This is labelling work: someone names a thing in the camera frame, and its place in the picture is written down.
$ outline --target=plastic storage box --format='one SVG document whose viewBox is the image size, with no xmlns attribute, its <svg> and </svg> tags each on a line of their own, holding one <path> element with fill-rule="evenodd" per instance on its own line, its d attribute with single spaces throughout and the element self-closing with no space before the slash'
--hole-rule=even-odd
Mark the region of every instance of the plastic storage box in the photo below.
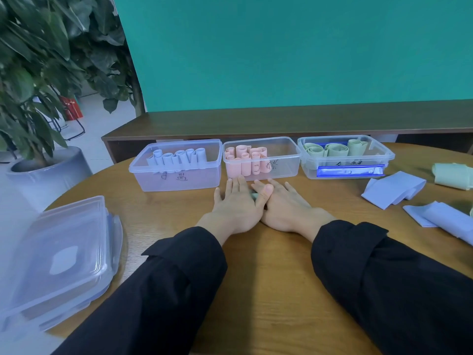
<svg viewBox="0 0 473 355">
<path fill-rule="evenodd" d="M 1 335 L 45 331 L 105 293 L 118 270 L 122 236 L 103 196 L 42 213 L 1 283 Z"/>
<path fill-rule="evenodd" d="M 300 150 L 294 141 L 289 137 L 272 137 L 272 138 L 258 138 L 254 140 L 242 140 L 242 141 L 231 141 L 223 144 L 223 150 L 228 147 L 237 147 L 239 145 L 248 145 L 252 148 L 265 147 L 267 148 L 267 160 L 270 162 L 271 171 L 268 173 L 260 172 L 259 174 L 253 174 L 245 176 L 247 181 L 255 179 L 268 179 L 268 178 L 283 178 L 283 177 L 294 177 L 299 171 L 300 162 Z M 230 163 L 235 161 L 229 161 L 225 159 L 225 155 L 222 155 L 225 165 L 228 167 Z M 260 162 L 260 160 L 240 160 L 236 161 L 242 164 Z"/>
<path fill-rule="evenodd" d="M 345 146 L 349 140 L 368 142 L 362 156 L 318 157 L 312 158 L 304 148 L 305 143 L 316 143 L 325 147 L 328 143 L 341 143 Z M 356 179 L 375 178 L 384 175 L 384 169 L 395 154 L 386 146 L 370 136 L 322 136 L 302 137 L 298 139 L 301 151 L 302 169 L 309 179 Z"/>
<path fill-rule="evenodd" d="M 163 154 L 179 150 L 204 148 L 206 162 L 196 164 L 171 164 L 149 166 L 147 159 L 153 151 L 161 149 Z M 151 143 L 131 162 L 129 171 L 135 175 L 145 192 L 182 191 L 217 187 L 221 176 L 222 142 L 220 140 L 199 140 Z"/>
</svg>

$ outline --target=tiled floor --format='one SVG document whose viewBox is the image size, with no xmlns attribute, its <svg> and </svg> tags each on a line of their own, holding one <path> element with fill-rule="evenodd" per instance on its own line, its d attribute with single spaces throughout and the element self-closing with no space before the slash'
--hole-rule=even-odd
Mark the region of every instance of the tiled floor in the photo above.
<svg viewBox="0 0 473 355">
<path fill-rule="evenodd" d="M 130 102 L 119 102 L 117 109 L 109 114 L 103 109 L 99 95 L 83 97 L 79 102 L 86 133 L 68 144 L 80 147 L 90 169 L 97 173 L 113 164 L 100 137 L 135 118 L 135 110 Z M 80 128 L 76 122 L 68 122 L 68 128 L 63 132 L 65 138 L 70 138 L 79 133 Z M 38 215 L 5 177 L 7 168 L 8 165 L 0 164 L 0 279 L 5 274 L 18 237 Z M 14 340 L 0 336 L 0 355 L 49 355 L 61 341 L 45 333 L 32 333 Z"/>
</svg>

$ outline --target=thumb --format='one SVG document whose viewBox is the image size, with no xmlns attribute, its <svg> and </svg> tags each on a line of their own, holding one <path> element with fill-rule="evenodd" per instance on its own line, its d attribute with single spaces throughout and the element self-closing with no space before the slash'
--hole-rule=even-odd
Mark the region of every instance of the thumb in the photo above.
<svg viewBox="0 0 473 355">
<path fill-rule="evenodd" d="M 263 187 L 263 189 L 258 191 L 258 197 L 256 199 L 256 202 L 254 203 L 256 209 L 263 211 L 264 205 L 266 204 L 266 202 L 268 202 L 273 190 L 273 185 L 267 184 Z"/>
</svg>

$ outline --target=teal wall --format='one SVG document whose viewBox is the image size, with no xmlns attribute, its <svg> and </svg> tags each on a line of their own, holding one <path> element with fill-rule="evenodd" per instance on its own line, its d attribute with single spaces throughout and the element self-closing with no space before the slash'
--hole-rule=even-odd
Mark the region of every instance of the teal wall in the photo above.
<svg viewBox="0 0 473 355">
<path fill-rule="evenodd" d="M 115 0 L 149 111 L 473 98 L 473 0 Z"/>
</svg>

